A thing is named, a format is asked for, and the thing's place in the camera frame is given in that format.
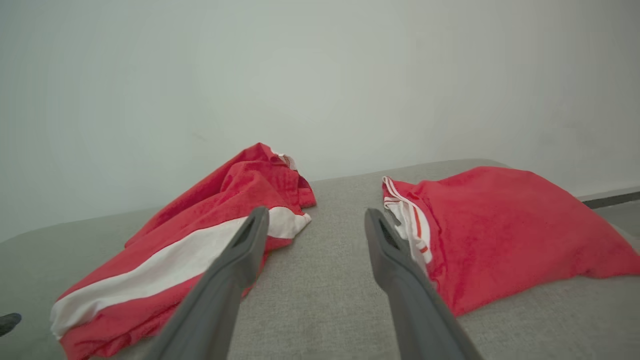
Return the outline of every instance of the red towel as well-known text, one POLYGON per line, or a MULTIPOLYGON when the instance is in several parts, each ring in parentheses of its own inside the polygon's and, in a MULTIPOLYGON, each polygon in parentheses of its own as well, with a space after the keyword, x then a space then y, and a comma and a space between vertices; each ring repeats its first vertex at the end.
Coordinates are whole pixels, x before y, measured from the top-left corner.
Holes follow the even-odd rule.
POLYGON ((253 208, 269 208, 266 258, 291 244, 310 221, 301 209, 315 203, 293 160, 258 143, 167 205, 121 253, 67 290, 51 311, 51 331, 71 360, 112 356, 161 330, 253 208))
POLYGON ((640 256, 609 223, 532 172, 478 167, 382 187, 412 258, 456 316, 545 282, 640 274, 640 256))

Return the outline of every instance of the dark baseboard strip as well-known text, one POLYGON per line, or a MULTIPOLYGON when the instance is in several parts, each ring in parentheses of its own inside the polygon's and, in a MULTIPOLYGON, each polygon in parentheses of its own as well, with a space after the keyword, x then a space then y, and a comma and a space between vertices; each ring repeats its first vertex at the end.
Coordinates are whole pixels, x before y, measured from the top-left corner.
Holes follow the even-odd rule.
POLYGON ((586 206, 589 206, 591 209, 597 209, 604 208, 605 206, 618 205, 633 200, 640 200, 640 192, 624 193, 622 195, 604 197, 602 199, 583 201, 582 203, 586 206))

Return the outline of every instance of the white wall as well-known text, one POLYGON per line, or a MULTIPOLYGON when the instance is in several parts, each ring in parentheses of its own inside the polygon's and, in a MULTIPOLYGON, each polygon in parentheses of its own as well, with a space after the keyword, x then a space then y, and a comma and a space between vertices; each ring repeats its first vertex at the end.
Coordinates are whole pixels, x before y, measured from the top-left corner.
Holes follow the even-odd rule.
POLYGON ((637 1, 0 1, 0 240, 162 205, 258 141, 311 180, 472 157, 640 185, 637 1))

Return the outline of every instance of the gray fabric surface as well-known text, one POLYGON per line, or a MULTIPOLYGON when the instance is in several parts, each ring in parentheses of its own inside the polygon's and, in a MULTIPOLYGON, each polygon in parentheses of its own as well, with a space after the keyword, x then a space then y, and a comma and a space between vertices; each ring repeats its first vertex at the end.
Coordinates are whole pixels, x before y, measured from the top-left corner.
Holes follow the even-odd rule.
MULTIPOLYGON (((313 182, 312 222, 273 253, 241 304, 229 358, 399 358, 387 296, 371 273, 364 211, 382 208, 383 175, 417 182, 479 165, 500 166, 446 161, 313 182)), ((48 330, 56 297, 122 249, 156 211, 57 225, 0 244, 0 312, 24 317, 0 338, 2 358, 63 358, 48 330)), ((629 240, 639 248, 637 238, 629 240)), ((636 359, 639 302, 637 277, 578 277, 495 302, 460 322, 487 359, 636 359)), ((115 358, 141 359, 149 345, 115 358)))

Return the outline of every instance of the white stripe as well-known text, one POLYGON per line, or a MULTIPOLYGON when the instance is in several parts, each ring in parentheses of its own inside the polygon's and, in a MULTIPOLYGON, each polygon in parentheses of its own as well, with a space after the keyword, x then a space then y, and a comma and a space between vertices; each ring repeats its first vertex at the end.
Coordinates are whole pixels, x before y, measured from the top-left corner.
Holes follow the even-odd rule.
MULTIPOLYGON (((60 339, 70 328, 89 322, 98 311, 158 294, 202 274, 218 258, 247 217, 200 229, 153 254, 130 272, 95 282, 58 300, 51 309, 51 332, 60 339)), ((308 214, 289 208, 269 210, 268 234, 293 239, 309 222, 308 214)))
POLYGON ((407 239, 409 240, 411 249, 411 255, 414 261, 420 265, 421 268, 425 269, 425 264, 428 264, 433 259, 433 254, 431 253, 431 231, 429 228, 429 222, 427 221, 426 216, 422 210, 416 206, 412 201, 400 195, 400 193, 396 190, 394 186, 393 180, 388 176, 382 178, 383 184, 387 187, 387 190, 394 197, 385 197, 384 205, 385 208, 391 210, 391 212, 396 216, 396 219, 400 221, 401 226, 404 225, 406 229, 400 231, 401 234, 406 234, 407 239), (400 200, 403 204, 402 206, 395 207, 391 204, 390 201, 400 200), (418 218, 415 218, 415 214, 413 213, 413 209, 416 210, 418 214, 418 218), (416 222, 420 222, 420 228, 422 232, 422 236, 418 237, 418 227, 416 222), (420 252, 420 249, 427 247, 427 251, 424 253, 420 252))

